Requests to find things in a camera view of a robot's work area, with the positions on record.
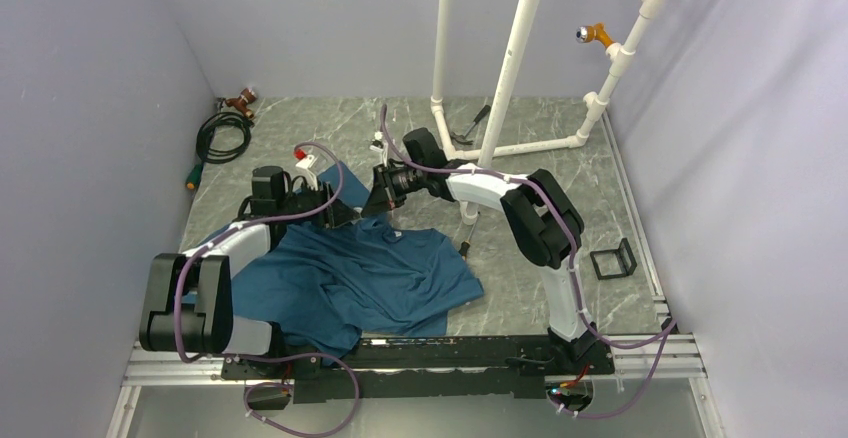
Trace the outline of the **blue t-shirt garment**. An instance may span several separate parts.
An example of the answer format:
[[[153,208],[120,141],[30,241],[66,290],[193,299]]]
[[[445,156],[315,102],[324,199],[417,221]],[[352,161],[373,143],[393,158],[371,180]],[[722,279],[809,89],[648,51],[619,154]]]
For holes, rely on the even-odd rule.
[[[291,225],[232,279],[237,315],[279,324],[285,344],[336,357],[365,332],[442,336],[481,282],[435,229],[396,230],[377,215],[337,229]]]

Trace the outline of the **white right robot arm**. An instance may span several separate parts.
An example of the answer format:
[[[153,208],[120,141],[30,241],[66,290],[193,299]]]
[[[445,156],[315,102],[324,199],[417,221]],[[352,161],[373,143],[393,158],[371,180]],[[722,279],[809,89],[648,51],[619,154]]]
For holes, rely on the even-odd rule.
[[[403,144],[407,160],[374,167],[362,215],[395,210],[420,190],[501,212],[518,249],[538,270],[549,310],[547,344],[532,349],[522,343],[504,364],[526,374],[613,373],[610,348],[596,337],[596,325],[572,278],[585,224],[553,175],[538,169],[509,178],[465,160],[450,160],[425,128],[407,133]]]

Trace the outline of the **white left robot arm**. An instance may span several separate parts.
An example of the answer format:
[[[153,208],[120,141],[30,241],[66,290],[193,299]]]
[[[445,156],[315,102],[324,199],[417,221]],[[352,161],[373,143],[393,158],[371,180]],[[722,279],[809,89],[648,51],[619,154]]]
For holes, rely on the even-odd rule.
[[[280,326],[237,315],[232,279],[275,250],[293,224],[333,229],[358,217],[329,183],[298,184],[278,166],[254,169],[251,193],[224,231],[186,252],[153,259],[138,334],[142,349],[248,356],[261,377],[279,375],[288,360]]]

